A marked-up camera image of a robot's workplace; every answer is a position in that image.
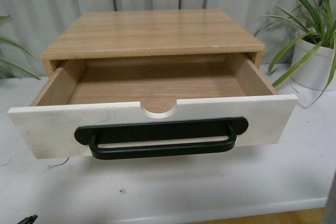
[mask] potted plant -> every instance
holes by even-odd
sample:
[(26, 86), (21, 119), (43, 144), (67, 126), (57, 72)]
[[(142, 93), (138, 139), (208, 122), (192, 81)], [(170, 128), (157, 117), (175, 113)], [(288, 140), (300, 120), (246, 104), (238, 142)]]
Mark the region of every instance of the potted plant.
[(286, 16), (263, 16), (283, 20), (299, 29), (295, 39), (273, 57), (268, 72), (272, 74), (275, 71), (274, 65), (281, 56), (295, 45), (291, 67), (272, 85), (276, 87), (291, 77), (305, 87), (322, 91), (315, 100), (317, 101), (325, 90), (336, 90), (336, 78), (333, 78), (336, 70), (336, 20), (332, 15), (330, 0), (322, 0), (321, 5), (316, 0), (297, 1), (300, 15), (296, 16), (293, 11), (276, 6)]
[[(4, 18), (8, 18), (8, 17), (9, 17), (9, 15), (0, 15), (0, 20), (4, 19)], [(10, 45), (13, 45), (13, 46), (15, 46), (15, 47), (23, 50), (24, 52), (28, 53), (29, 55), (31, 55), (30, 52), (28, 52), (25, 48), (23, 48), (19, 44), (15, 43), (15, 42), (7, 39), (7, 38), (4, 38), (4, 37), (0, 36), (0, 42), (4, 42), (4, 43), (10, 44)], [(14, 68), (16, 68), (16, 69), (18, 69), (18, 70), (20, 70), (22, 72), (25, 72), (25, 73), (29, 74), (30, 76), (33, 76), (34, 78), (36, 78), (38, 80), (40, 79), (39, 77), (37, 77), (33, 73), (29, 72), (28, 70), (26, 70), (26, 69), (18, 66), (17, 64), (14, 64), (14, 63), (12, 63), (12, 62), (10, 62), (8, 60), (5, 60), (4, 58), (0, 57), (0, 69), (4, 70), (5, 72), (10, 73), (12, 76), (15, 76), (14, 73), (7, 66), (14, 67)]]

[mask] white table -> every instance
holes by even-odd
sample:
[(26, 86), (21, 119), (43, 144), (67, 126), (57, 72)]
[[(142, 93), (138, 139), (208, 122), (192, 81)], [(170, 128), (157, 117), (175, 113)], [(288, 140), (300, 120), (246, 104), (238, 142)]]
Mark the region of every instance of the white table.
[[(1, 223), (33, 214), (37, 224), (187, 223), (326, 203), (336, 169), (336, 92), (307, 109), (297, 105), (276, 145), (118, 161), (71, 158), (49, 168), (65, 159), (35, 159), (6, 114), (29, 105), (46, 80), (0, 80)], [(295, 93), (306, 105), (318, 94), (291, 80), (279, 92)]]

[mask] wooden drawer box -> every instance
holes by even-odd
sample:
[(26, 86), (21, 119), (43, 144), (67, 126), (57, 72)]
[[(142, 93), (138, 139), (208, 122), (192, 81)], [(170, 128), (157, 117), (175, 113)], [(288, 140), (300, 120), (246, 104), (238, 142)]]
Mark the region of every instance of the wooden drawer box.
[[(8, 113), (36, 158), (91, 155), (75, 139), (87, 125), (244, 117), (236, 146), (277, 143), (297, 98), (259, 72), (263, 49), (219, 10), (88, 13), (42, 53), (49, 80), (31, 105)], [(183, 143), (225, 139), (195, 138)]]

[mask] drawer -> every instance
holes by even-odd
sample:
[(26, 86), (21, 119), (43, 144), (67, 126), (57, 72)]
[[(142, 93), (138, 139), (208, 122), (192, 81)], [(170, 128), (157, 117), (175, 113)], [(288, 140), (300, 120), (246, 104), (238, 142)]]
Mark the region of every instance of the drawer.
[(297, 98), (259, 72), (263, 50), (220, 10), (87, 13), (42, 53), (31, 105), (8, 114), (36, 158), (275, 144)]
[[(66, 60), (29, 107), (8, 113), (36, 158), (55, 158), (91, 155), (74, 135), (87, 125), (244, 117), (248, 129), (235, 146), (275, 144), (296, 102), (244, 53), (152, 56)], [(144, 144), (153, 142), (114, 146)]]

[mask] black object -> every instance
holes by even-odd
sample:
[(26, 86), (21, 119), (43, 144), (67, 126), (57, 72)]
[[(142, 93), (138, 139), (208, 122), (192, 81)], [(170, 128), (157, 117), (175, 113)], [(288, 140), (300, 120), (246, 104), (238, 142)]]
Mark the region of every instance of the black object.
[(30, 217), (24, 218), (18, 224), (33, 224), (36, 219), (37, 219), (37, 215), (33, 215), (33, 216), (30, 216)]
[[(243, 134), (247, 128), (248, 122), (243, 117), (93, 125), (78, 127), (75, 131), (75, 138), (79, 143), (89, 145), (92, 155), (97, 159), (160, 157), (229, 151), (235, 146), (237, 135)], [(178, 140), (215, 136), (228, 136), (229, 138), (222, 141), (200, 143), (115, 148), (98, 147), (99, 144), (108, 143)]]

